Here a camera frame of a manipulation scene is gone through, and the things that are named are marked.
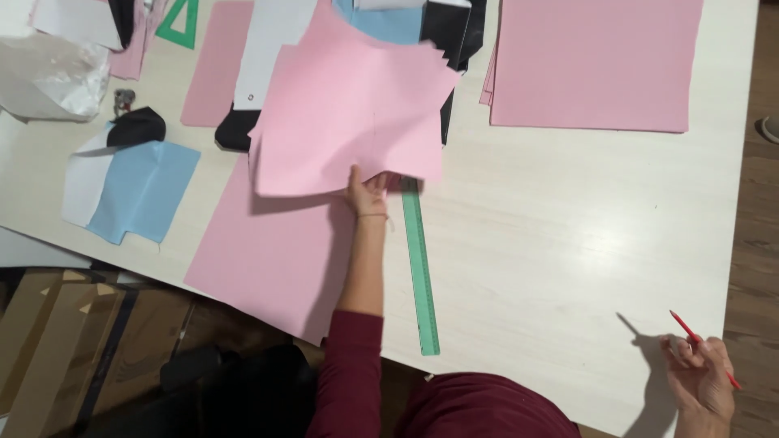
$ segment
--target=person's right hand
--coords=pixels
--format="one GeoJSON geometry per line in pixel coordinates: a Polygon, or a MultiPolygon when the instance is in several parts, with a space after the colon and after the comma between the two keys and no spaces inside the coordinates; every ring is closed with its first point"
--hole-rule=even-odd
{"type": "Polygon", "coordinates": [[[724,342],[710,337],[696,343],[688,337],[686,341],[679,339],[678,347],[679,356],[671,348],[671,338],[660,337],[660,349],[668,364],[668,385],[679,412],[730,422],[735,403],[726,372],[733,374],[733,365],[724,342]]]}
{"type": "Polygon", "coordinates": [[[384,216],[386,218],[387,207],[384,202],[386,184],[386,173],[380,173],[368,181],[362,182],[360,167],[356,164],[351,166],[346,199],[358,217],[384,216]]]}

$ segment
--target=light blue paper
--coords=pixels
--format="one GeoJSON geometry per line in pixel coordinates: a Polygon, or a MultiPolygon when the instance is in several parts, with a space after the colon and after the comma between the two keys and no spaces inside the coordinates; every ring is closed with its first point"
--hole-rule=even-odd
{"type": "Polygon", "coordinates": [[[119,150],[86,229],[116,245],[127,231],[162,242],[199,159],[197,150],[164,141],[119,150]]]}
{"type": "Polygon", "coordinates": [[[361,10],[352,0],[333,0],[341,16],[364,34],[395,44],[416,44],[422,31],[422,8],[361,10]]]}

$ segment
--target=white table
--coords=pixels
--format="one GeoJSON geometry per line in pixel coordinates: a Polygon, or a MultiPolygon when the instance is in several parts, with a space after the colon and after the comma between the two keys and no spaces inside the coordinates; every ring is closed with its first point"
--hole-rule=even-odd
{"type": "MultiPolygon", "coordinates": [[[[200,2],[198,48],[212,4],[200,2]]],[[[491,0],[485,47],[456,89],[444,182],[421,199],[442,354],[419,352],[398,198],[383,354],[433,373],[508,376],[605,432],[637,421],[629,436],[662,434],[674,415],[662,365],[650,373],[616,313],[653,365],[647,336],[680,331],[669,308],[701,334],[722,333],[757,4],[706,0],[690,131],[673,135],[488,126],[478,99],[497,29],[491,0]]],[[[184,274],[236,160],[213,129],[178,123],[196,59],[157,39],[142,80],[109,90],[133,88],[170,141],[203,152],[162,245],[127,235],[116,246],[60,220],[65,159],[111,117],[111,98],[86,125],[0,115],[0,225],[192,290],[184,274]]]]}

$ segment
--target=maroon sleeve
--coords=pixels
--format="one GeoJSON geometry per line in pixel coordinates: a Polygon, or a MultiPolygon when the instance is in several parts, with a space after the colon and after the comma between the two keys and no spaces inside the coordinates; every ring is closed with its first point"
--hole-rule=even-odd
{"type": "Polygon", "coordinates": [[[333,312],[308,438],[379,436],[383,324],[378,316],[333,312]]]}

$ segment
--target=white plastic bag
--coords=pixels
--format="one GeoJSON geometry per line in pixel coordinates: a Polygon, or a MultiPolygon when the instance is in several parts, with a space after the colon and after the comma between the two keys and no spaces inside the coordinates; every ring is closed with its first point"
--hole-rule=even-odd
{"type": "Polygon", "coordinates": [[[22,118],[91,120],[108,88],[108,53],[47,34],[0,37],[0,107],[22,118]]]}

